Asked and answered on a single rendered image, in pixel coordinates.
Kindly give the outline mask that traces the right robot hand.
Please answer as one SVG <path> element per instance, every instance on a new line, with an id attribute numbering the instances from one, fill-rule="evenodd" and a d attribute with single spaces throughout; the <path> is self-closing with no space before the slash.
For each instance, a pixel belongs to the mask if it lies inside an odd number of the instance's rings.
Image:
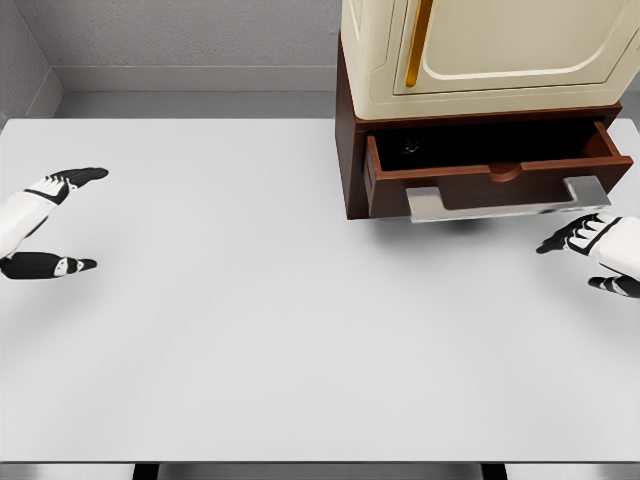
<path id="1" fill-rule="evenodd" d="M 602 213 L 581 216 L 546 238 L 536 253 L 561 250 L 589 257 L 616 273 L 591 277 L 589 286 L 640 299 L 640 217 Z"/>

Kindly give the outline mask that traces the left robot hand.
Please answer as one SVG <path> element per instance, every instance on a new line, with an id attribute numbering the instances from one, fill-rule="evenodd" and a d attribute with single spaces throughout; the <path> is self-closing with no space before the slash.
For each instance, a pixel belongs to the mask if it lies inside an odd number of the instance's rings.
<path id="1" fill-rule="evenodd" d="M 70 195 L 108 175 L 104 168 L 86 167 L 47 175 L 0 204 L 0 274 L 12 280 L 46 280 L 97 267 L 93 259 L 46 252 L 21 252 L 20 244 L 37 231 Z"/>

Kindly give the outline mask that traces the brown wooden cabinet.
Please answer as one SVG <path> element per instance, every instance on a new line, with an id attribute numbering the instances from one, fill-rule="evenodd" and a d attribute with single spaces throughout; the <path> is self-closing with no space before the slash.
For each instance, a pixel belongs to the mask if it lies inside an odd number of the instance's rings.
<path id="1" fill-rule="evenodd" d="M 367 137 L 371 133 L 404 128 L 579 118 L 599 119 L 608 132 L 620 111 L 620 104 L 615 103 L 568 109 L 364 120 L 354 111 L 349 74 L 345 61 L 340 59 L 337 66 L 335 139 L 346 215 L 350 219 L 372 218 L 368 214 L 364 176 Z"/>

